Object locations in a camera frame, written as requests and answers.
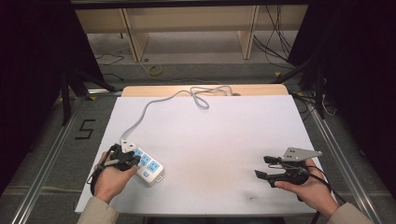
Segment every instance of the hand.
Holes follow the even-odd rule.
[[[102,154],[102,158],[100,159],[99,163],[105,158],[105,156],[106,152]],[[108,166],[99,175],[95,184],[93,196],[101,199],[105,203],[110,203],[110,201],[116,195],[122,192],[129,179],[131,179],[131,177],[136,174],[136,172],[136,166],[133,166],[131,169],[126,171],[120,171],[114,166]]]
[[[314,161],[308,159],[306,166],[316,166]],[[308,167],[309,173],[324,180],[323,173],[316,168]],[[293,185],[285,181],[276,181],[275,185],[280,188],[297,194],[308,206],[318,210],[326,218],[330,218],[338,209],[339,205],[330,194],[329,189],[313,177],[302,185]]]

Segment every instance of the white tabletop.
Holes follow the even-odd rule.
[[[115,104],[102,144],[103,151],[158,98],[121,97]],[[134,176],[111,205],[139,216],[277,216],[314,213],[292,193],[272,189],[255,176],[269,174],[263,156],[282,156],[288,147],[313,149],[289,95],[210,96],[208,110],[191,97],[176,97],[148,107],[143,122],[127,138],[161,162],[163,180],[149,187]],[[86,185],[76,208],[91,197]]]

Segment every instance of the white table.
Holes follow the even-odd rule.
[[[116,102],[92,166],[103,151],[140,116],[151,97]],[[270,174],[263,156],[282,156],[288,147],[313,149],[289,95],[206,96],[208,110],[190,97],[151,105],[127,138],[164,166],[163,180],[147,186],[134,176],[111,205],[121,213],[155,217],[248,217],[314,213],[292,193],[272,189],[254,170]],[[91,197],[81,194],[76,212]]]

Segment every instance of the sleeve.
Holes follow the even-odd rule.
[[[361,211],[350,203],[346,203],[339,207],[337,211],[330,217],[328,224],[369,224],[373,223]]]
[[[78,224],[112,224],[116,222],[118,216],[119,212],[110,205],[96,197],[91,197],[79,217]]]

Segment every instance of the gray floor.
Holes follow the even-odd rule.
[[[257,33],[257,36],[265,39],[268,34]],[[289,33],[290,42],[294,36],[294,32]],[[97,56],[107,52],[117,52],[117,55],[124,56],[124,59],[118,63],[100,65],[104,74],[111,73],[124,79],[120,80],[117,77],[106,75],[106,81],[116,87],[200,83],[196,80],[174,82],[149,78],[140,64],[132,62],[132,57],[127,49],[128,44],[125,39],[120,39],[119,35],[90,35],[90,40],[92,49]],[[272,47],[281,52],[278,43],[273,43]],[[162,66],[161,78],[165,79],[194,78],[216,80],[224,84],[269,83],[276,78],[275,72],[285,74],[288,71],[288,69],[269,64],[263,53],[257,48],[254,48],[252,52],[250,60],[243,60],[236,34],[230,32],[153,34],[150,36],[144,55],[144,59],[148,59],[148,62],[144,62],[144,65],[146,67],[150,65]],[[111,56],[104,57],[98,62],[111,63],[114,59]],[[270,60],[274,63],[281,63],[276,58],[270,58]],[[298,80],[299,78],[296,77],[286,82],[290,91],[298,90]],[[91,83],[87,83],[87,86],[89,89],[98,89]],[[101,143],[116,99],[117,96],[114,95],[95,95],[93,98],[86,99],[27,223],[77,222],[79,215],[74,212],[74,208],[91,169],[93,158]],[[304,111],[304,104],[296,101],[296,105],[300,111]],[[314,148],[324,153],[324,156],[319,159],[324,171],[333,188],[349,202],[356,204],[345,179],[335,165],[326,141],[309,112],[308,110],[302,113],[301,117],[302,119],[306,118],[304,125]],[[26,156],[19,171],[0,198],[0,223],[10,223],[14,217],[61,130],[62,118],[62,102],[57,101],[40,138],[36,140],[35,149]],[[84,119],[94,119],[85,125],[86,128],[93,129],[92,136],[89,139],[78,140],[77,137],[87,136],[87,133],[79,131]],[[359,181],[373,201],[383,223],[395,223],[395,201],[370,163],[359,154],[359,147],[343,119],[336,114],[333,117],[326,116],[326,122],[350,165],[354,168]],[[311,218],[311,216],[285,217],[285,220],[288,224],[310,223]],[[142,223],[142,221],[142,217],[120,215],[118,223]],[[326,220],[321,218],[318,223],[326,223]]]

